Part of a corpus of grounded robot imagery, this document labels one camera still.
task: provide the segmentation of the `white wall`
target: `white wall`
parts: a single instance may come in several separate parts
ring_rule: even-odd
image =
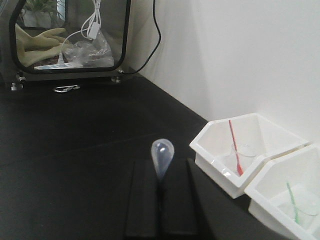
[[[133,0],[129,63],[157,42],[152,0]],[[157,0],[163,40],[141,72],[209,120],[258,112],[320,143],[319,0]]]

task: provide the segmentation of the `black frame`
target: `black frame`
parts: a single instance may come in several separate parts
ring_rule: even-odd
[[[9,37],[11,42],[11,55],[12,60],[15,63],[15,65],[22,70],[23,72],[34,74],[34,75],[42,75],[42,74],[69,74],[69,73],[92,73],[92,72],[111,72],[116,69],[118,69],[121,64],[123,63],[126,55],[127,50],[127,38],[128,38],[128,29],[129,29],[129,19],[130,19],[130,6],[131,6],[131,0],[126,0],[126,10],[125,10],[125,19],[124,19],[124,31],[123,31],[123,42],[122,42],[122,52],[121,57],[117,64],[115,64],[112,67],[90,67],[90,68],[65,68],[65,69],[31,69],[30,67],[25,67],[21,64],[21,62],[18,59],[17,54],[17,43],[16,43],[16,30],[15,30],[15,24],[17,22],[17,18],[21,12],[21,9],[25,5],[26,0],[19,0],[18,4],[16,5],[13,14],[11,15],[11,18],[9,20]]]

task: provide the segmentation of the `transparent bulb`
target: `transparent bulb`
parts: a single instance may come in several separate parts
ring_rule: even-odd
[[[154,141],[151,145],[151,157],[158,181],[161,182],[174,157],[173,144],[164,138]]]

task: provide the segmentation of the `white bin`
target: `white bin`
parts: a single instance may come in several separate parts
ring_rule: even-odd
[[[245,189],[249,212],[293,240],[320,239],[320,151],[310,145],[269,161]]]
[[[232,150],[234,140],[239,152],[251,156],[238,154],[242,175],[237,171],[237,158]],[[210,121],[190,147],[196,151],[195,163],[232,198],[237,198],[267,161],[307,144],[308,141],[251,113]]]

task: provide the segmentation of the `red stirring rod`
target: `red stirring rod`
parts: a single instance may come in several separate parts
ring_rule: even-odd
[[[240,160],[239,160],[239,155],[238,155],[238,148],[237,148],[236,138],[235,138],[234,129],[232,127],[231,120],[229,120],[229,126],[230,126],[230,131],[231,131],[231,135],[232,135],[232,140],[233,140],[233,145],[234,145],[234,150],[235,150],[235,156],[236,156],[236,170],[237,170],[238,174],[241,176],[242,174],[244,174],[244,171],[242,170],[242,167],[240,165]]]

